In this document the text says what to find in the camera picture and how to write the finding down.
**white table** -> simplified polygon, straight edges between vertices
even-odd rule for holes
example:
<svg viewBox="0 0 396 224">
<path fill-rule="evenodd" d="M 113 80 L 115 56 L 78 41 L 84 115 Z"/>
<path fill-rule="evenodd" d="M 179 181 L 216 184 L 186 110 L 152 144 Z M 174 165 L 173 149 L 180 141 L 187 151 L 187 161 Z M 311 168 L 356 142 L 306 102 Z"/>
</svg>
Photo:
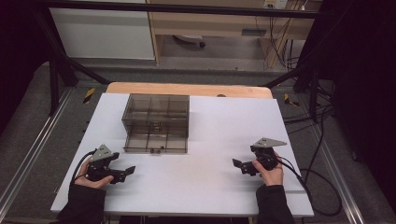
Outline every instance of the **white table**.
<svg viewBox="0 0 396 224">
<path fill-rule="evenodd" d="M 51 211 L 60 212 L 67 203 L 78 161 L 102 144 L 120 153 L 110 163 L 112 169 L 136 166 L 124 183 L 106 187 L 105 211 L 111 215 L 256 216 L 255 191 L 262 180 L 242 175 L 232 159 L 253 161 L 250 145 L 262 137 L 287 142 L 275 151 L 298 170 L 276 100 L 191 96 L 188 153 L 150 155 L 123 151 L 127 135 L 121 117 L 128 97 L 101 96 Z M 292 172 L 284 170 L 290 211 L 296 217 L 313 216 L 304 189 Z"/>
</svg>

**white cabinet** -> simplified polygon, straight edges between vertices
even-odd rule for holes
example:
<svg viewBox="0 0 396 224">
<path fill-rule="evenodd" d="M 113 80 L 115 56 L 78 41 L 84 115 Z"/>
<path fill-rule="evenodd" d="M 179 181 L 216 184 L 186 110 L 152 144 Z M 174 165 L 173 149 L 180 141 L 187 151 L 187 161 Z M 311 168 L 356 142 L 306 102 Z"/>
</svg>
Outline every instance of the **white cabinet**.
<svg viewBox="0 0 396 224">
<path fill-rule="evenodd" d="M 154 60 L 147 12 L 66 8 L 50 11 L 70 57 Z"/>
</svg>

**wire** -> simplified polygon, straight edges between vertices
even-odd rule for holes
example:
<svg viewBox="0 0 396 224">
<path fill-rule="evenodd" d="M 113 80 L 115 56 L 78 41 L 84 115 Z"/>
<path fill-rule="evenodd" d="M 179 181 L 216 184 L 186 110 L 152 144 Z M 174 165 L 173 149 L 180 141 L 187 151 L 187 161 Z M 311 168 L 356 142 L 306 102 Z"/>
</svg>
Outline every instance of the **wire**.
<svg viewBox="0 0 396 224">
<path fill-rule="evenodd" d="M 76 180 L 79 179 L 79 178 L 82 177 L 82 176 L 85 176 L 85 174 L 84 174 L 84 175 L 79 175 L 79 176 L 77 176 L 77 177 L 74 179 L 73 182 L 76 182 Z"/>
<path fill-rule="evenodd" d="M 326 115 L 326 118 L 327 118 L 328 115 L 330 115 L 332 112 L 333 112 L 333 109 L 324 112 L 324 115 Z M 295 123 L 308 121 L 308 120 L 311 120 L 311 119 L 312 119 L 312 117 L 306 117 L 306 118 L 302 118 L 302 119 L 291 119 L 291 120 L 285 120 L 284 123 L 285 123 L 285 125 L 290 125 L 290 124 L 295 124 Z"/>
<path fill-rule="evenodd" d="M 334 190 L 335 195 L 336 195 L 336 197 L 337 197 L 337 200 L 338 200 L 338 207 L 337 207 L 337 210 L 335 210 L 335 212 L 332 212 L 332 213 L 325 213 L 325 212 L 322 212 L 322 211 L 318 210 L 318 209 L 312 204 L 312 208 L 314 209 L 314 211 L 318 212 L 319 214 L 321 214 L 321 215 L 323 215 L 323 216 L 327 216 L 327 217 L 333 217 L 333 216 L 338 215 L 338 214 L 341 212 L 341 210 L 342 210 L 342 208 L 343 208 L 343 205 L 342 205 L 341 195 L 340 195 L 340 193 L 338 192 L 338 190 L 337 190 L 337 188 L 335 187 L 335 185 L 334 185 L 329 179 L 327 179 L 326 177 L 324 177 L 324 175 L 321 175 L 320 173 L 318 173 L 318 172 L 316 172 L 316 171 L 314 171 L 314 170 L 312 170 L 312 169 L 310 169 L 310 170 L 308 170 L 308 169 L 300 169 L 300 171 L 306 171 L 306 172 L 312 173 L 312 174 L 314 174 L 314 175 L 317 175 L 318 177 L 320 177 L 320 178 L 323 179 L 324 181 L 326 181 L 326 183 L 328 183 L 328 184 L 330 185 L 330 187 L 332 187 L 332 189 Z"/>
<path fill-rule="evenodd" d="M 322 105 L 322 106 L 318 107 L 317 110 L 320 110 L 321 108 L 324 108 L 326 106 L 330 106 L 330 105 Z M 306 113 L 303 113 L 303 114 L 300 114 L 300 115 L 296 115 L 296 116 L 293 116 L 293 117 L 285 117 L 283 119 L 295 119 L 295 118 L 299 118 L 299 117 L 302 117 L 302 116 L 308 116 L 308 115 L 309 115 L 309 112 L 306 112 Z"/>
<path fill-rule="evenodd" d="M 323 136 L 324 136 L 324 122 L 323 122 L 324 119 L 323 119 L 323 115 L 325 114 L 327 108 L 328 108 L 328 107 L 325 107 L 325 108 L 323 109 L 323 112 L 322 112 L 322 115 L 321 115 L 321 116 L 322 116 L 321 121 L 320 121 L 321 135 L 320 135 L 320 138 L 319 138 L 318 146 L 317 146 L 317 148 L 315 149 L 314 155 L 312 156 L 311 162 L 309 162 L 309 166 L 308 166 L 308 169 L 307 169 L 308 172 L 306 173 L 306 176 L 305 176 L 305 179 L 304 179 L 304 182 L 305 182 L 305 183 L 308 181 L 309 172 L 310 172 L 310 170 L 312 169 L 312 165 L 314 164 L 315 158 L 316 158 L 317 155 L 318 155 L 318 152 L 319 152 L 321 143 L 322 143 L 322 141 L 323 141 Z"/>
<path fill-rule="evenodd" d="M 305 10 L 305 5 L 308 3 L 308 0 L 305 0 L 305 2 L 300 6 L 300 10 Z"/>
<path fill-rule="evenodd" d="M 312 88 L 312 84 L 308 84 L 308 88 L 309 88 L 309 89 Z M 320 83 L 318 82 L 318 93 L 320 93 L 320 94 L 322 94 L 322 95 L 325 95 L 325 96 L 327 96 L 327 97 L 329 97 L 329 98 L 332 98 L 332 97 L 334 96 L 333 88 L 334 88 L 334 82 L 332 83 L 332 91 L 326 91 L 326 90 L 324 90 L 324 89 L 321 87 Z"/>
<path fill-rule="evenodd" d="M 292 168 L 293 170 L 295 170 L 293 164 L 291 164 L 291 162 L 290 162 L 288 159 L 283 158 L 283 157 L 279 157 L 279 158 L 282 159 L 282 160 L 287 161 L 287 162 L 290 164 L 291 168 Z"/>
<path fill-rule="evenodd" d="M 88 153 L 85 154 L 85 155 L 81 158 L 81 160 L 78 162 L 78 165 L 77 165 L 77 167 L 76 167 L 76 169 L 75 169 L 75 172 L 73 173 L 72 180 L 70 181 L 69 187 L 72 187 L 72 186 L 74 185 L 76 173 L 77 173 L 77 171 L 78 171 L 78 168 L 81 166 L 82 162 L 83 162 L 83 161 L 85 160 L 85 158 L 87 158 L 88 156 L 93 155 L 93 153 L 95 153 L 96 150 L 97 150 L 97 149 L 95 149 L 94 151 L 88 152 Z"/>
<path fill-rule="evenodd" d="M 258 22 L 257 22 L 257 16 L 254 18 L 254 20 L 256 21 L 256 28 L 257 28 L 257 31 L 259 32 L 259 36 L 260 36 L 260 37 L 264 37 L 264 36 L 262 35 L 262 30 L 260 29 L 259 24 L 258 24 Z"/>
<path fill-rule="evenodd" d="M 319 49 L 319 47 L 321 47 L 322 43 L 334 32 L 335 28 L 338 26 L 338 24 L 341 22 L 341 20 L 345 17 L 345 15 L 347 14 L 347 11 L 350 9 L 350 7 L 352 6 L 354 1 L 355 0 L 349 1 L 349 5 L 342 12 L 342 15 L 338 18 L 338 21 L 334 24 L 333 27 L 331 27 L 331 29 L 329 29 L 329 32 L 326 35 L 324 35 L 323 38 L 321 38 L 319 40 L 319 42 L 314 46 L 314 48 L 308 54 L 306 54 L 304 58 L 302 58 L 299 61 L 299 64 L 304 63 L 307 60 L 307 58 L 309 58 L 309 56 L 311 56 L 313 54 L 313 52 L 318 51 L 318 49 Z"/>
<path fill-rule="evenodd" d="M 327 102 L 331 102 L 331 97 L 329 97 L 329 96 L 327 96 L 327 95 L 323 95 L 323 94 L 321 94 L 321 93 L 319 93 L 318 94 L 318 97 L 320 97 L 320 98 L 322 98 L 322 99 L 324 99 L 325 101 L 327 101 Z"/>
<path fill-rule="evenodd" d="M 309 190 L 308 186 L 305 184 L 305 182 L 303 181 L 303 178 L 297 174 L 297 172 L 295 171 L 294 167 L 289 166 L 288 164 L 286 164 L 285 162 L 278 160 L 280 164 L 286 166 L 289 170 L 291 170 L 297 177 L 298 181 L 300 182 L 301 186 L 305 189 L 306 195 L 308 196 L 309 202 L 312 203 L 312 194 L 311 191 Z"/>
<path fill-rule="evenodd" d="M 300 3 L 300 0 L 297 0 L 295 2 L 295 5 L 291 9 L 298 8 L 299 3 Z M 264 6 L 264 8 L 266 8 L 266 7 L 270 8 L 270 9 L 276 9 L 276 7 L 274 7 L 273 5 Z M 269 48 L 272 47 L 274 49 L 275 53 L 276 53 L 276 57 L 279 60 L 280 64 L 282 66 L 284 66 L 284 67 L 289 69 L 289 66 L 287 64 L 287 60 L 285 60 L 285 57 L 284 57 L 286 45 L 283 46 L 283 49 L 282 49 L 282 52 L 281 52 L 282 56 L 281 56 L 279 54 L 279 51 L 278 51 L 277 46 L 276 46 L 276 40 L 278 40 L 279 38 L 283 39 L 283 37 L 285 37 L 285 34 L 286 34 L 286 32 L 288 30 L 288 27 L 290 25 L 291 18 L 288 18 L 288 20 L 277 31 L 277 36 L 275 38 L 274 38 L 274 27 L 275 27 L 275 23 L 276 23 L 276 18 L 270 17 L 269 20 L 270 20 L 270 40 L 269 40 L 270 41 L 270 45 L 267 47 L 267 50 L 266 50 L 265 53 L 268 56 Z M 255 17 L 255 21 L 256 21 L 257 30 L 259 31 L 259 35 L 260 35 L 260 37 L 263 37 L 262 34 L 261 34 L 260 27 L 259 27 L 258 22 L 257 22 L 257 17 Z"/>
<path fill-rule="evenodd" d="M 106 215 L 106 216 L 105 216 L 105 222 L 107 222 L 107 224 L 110 224 L 110 223 L 111 223 L 110 220 L 111 220 L 111 216 Z"/>
<path fill-rule="evenodd" d="M 293 43 L 294 40 L 286 40 L 285 44 L 283 45 L 281 58 L 282 61 L 286 64 L 286 68 L 289 70 L 294 69 L 293 65 L 297 64 L 298 62 L 294 62 L 293 60 L 298 60 L 300 57 L 292 57 L 293 51 Z"/>
<path fill-rule="evenodd" d="M 316 125 L 316 123 L 310 124 L 310 125 L 308 125 L 308 126 L 305 126 L 305 127 L 303 127 L 303 128 L 297 129 L 297 130 L 294 130 L 294 131 L 292 131 L 292 132 L 290 132 L 290 133 L 288 133 L 288 134 L 297 133 L 297 132 L 302 131 L 302 130 L 304 130 L 304 129 L 306 129 L 306 128 L 312 127 L 312 126 L 314 126 L 314 125 Z"/>
</svg>

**clear plastic box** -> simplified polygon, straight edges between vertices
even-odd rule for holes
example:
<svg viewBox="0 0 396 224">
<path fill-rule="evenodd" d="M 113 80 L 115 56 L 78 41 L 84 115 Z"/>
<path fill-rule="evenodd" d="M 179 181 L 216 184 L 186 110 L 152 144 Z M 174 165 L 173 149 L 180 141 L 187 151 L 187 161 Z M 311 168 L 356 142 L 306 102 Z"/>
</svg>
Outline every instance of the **clear plastic box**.
<svg viewBox="0 0 396 224">
<path fill-rule="evenodd" d="M 131 94 L 122 116 L 124 150 L 136 153 L 187 153 L 190 97 Z"/>
</svg>

